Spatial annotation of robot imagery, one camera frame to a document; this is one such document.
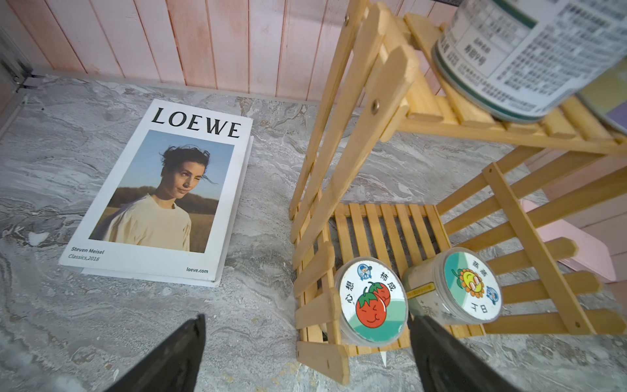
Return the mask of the wooden slatted shelf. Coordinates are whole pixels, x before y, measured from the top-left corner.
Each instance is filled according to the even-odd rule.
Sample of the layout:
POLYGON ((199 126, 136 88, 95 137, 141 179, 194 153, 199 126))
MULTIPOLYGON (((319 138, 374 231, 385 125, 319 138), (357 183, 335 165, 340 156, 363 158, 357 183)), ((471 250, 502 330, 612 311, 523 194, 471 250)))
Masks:
POLYGON ((537 280, 505 287, 506 304, 548 300, 555 312, 506 315, 492 323, 448 323, 453 337, 486 334, 614 335, 625 320, 607 310, 586 310, 578 298, 601 289, 590 272, 563 274, 558 261, 576 254, 568 238, 541 239, 539 230, 564 217, 622 196, 626 171, 618 169, 529 212, 524 197, 609 155, 623 155, 626 139, 571 97, 542 121, 501 122, 465 99, 448 82, 432 93, 417 51, 433 61, 442 34, 424 16, 394 16, 384 3, 352 1, 341 30, 314 131, 290 206, 297 359, 341 383, 349 383, 349 358, 367 352, 341 337, 341 297, 336 252, 328 234, 336 222, 341 256, 375 253, 404 273, 437 251, 450 236, 502 211, 507 222, 464 242, 483 251, 515 238, 522 248, 489 261, 498 274, 532 268, 537 280), (513 150, 435 205, 344 205, 342 199, 376 143, 395 132, 511 144, 513 150))

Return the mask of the LOEWE magazine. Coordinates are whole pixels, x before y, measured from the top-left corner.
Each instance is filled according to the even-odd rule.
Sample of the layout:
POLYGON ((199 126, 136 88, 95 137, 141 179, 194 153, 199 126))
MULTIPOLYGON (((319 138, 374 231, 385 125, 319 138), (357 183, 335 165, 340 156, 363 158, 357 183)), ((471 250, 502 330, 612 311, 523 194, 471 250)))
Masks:
POLYGON ((83 274, 219 285, 250 118, 154 100, 60 257, 83 274))

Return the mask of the green label tin can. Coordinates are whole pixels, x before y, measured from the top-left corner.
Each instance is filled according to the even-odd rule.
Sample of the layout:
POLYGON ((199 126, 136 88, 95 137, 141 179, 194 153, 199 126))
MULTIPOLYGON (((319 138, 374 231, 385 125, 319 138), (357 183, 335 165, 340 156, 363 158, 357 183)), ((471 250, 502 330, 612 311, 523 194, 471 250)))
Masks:
POLYGON ((626 55, 624 1, 463 1, 432 56, 494 117, 536 123, 626 55))

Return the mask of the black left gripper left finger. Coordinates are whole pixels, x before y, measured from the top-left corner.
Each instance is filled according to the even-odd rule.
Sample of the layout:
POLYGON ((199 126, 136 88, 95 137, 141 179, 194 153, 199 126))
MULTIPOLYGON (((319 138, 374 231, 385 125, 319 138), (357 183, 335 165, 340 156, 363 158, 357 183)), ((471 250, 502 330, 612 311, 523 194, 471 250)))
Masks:
POLYGON ((109 391, 193 391, 206 345, 206 317, 184 322, 109 391))

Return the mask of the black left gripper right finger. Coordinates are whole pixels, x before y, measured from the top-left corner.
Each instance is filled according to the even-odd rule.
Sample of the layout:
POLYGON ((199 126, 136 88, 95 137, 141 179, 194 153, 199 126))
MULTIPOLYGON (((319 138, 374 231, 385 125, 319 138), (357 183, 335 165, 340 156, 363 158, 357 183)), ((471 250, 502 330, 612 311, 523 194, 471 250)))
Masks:
POLYGON ((429 316, 410 319, 409 331, 423 390, 518 390, 429 316))

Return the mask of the pink flat case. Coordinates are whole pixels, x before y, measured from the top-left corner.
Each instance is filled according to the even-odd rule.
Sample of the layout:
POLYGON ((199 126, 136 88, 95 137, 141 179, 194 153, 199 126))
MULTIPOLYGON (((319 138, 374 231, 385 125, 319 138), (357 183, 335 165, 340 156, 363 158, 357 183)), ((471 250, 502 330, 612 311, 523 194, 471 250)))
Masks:
POLYGON ((597 274, 605 283, 626 280, 626 198, 605 202, 537 230, 545 241, 568 238, 578 247, 565 266, 597 274))

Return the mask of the sunflower seed jar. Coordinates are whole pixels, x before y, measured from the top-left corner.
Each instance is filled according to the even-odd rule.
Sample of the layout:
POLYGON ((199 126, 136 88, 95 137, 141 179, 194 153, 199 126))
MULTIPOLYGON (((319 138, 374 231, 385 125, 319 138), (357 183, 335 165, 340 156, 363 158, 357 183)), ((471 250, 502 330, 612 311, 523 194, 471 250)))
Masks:
POLYGON ((496 275, 477 253, 451 248, 409 268, 402 277, 414 316, 442 325, 478 325, 501 316, 503 294, 496 275))

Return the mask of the tomato seed jar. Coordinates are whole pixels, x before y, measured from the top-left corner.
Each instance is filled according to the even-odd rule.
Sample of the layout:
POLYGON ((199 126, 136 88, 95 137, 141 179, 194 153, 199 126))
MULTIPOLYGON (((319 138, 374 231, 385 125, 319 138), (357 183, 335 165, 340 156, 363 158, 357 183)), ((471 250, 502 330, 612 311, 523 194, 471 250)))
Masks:
POLYGON ((408 299, 397 274, 382 261, 357 257, 336 272, 342 339, 380 348, 398 341, 408 321, 408 299))

